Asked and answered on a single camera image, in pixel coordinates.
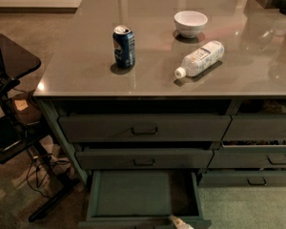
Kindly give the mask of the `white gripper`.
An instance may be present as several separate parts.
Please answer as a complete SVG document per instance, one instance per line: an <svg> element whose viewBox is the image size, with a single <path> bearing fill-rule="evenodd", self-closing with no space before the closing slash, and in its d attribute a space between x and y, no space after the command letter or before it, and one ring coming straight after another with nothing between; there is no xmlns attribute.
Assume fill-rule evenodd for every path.
<svg viewBox="0 0 286 229"><path fill-rule="evenodd" d="M174 215L170 215L170 221L177 226L177 229L194 229L190 224L183 222L182 219L174 216Z"/></svg>

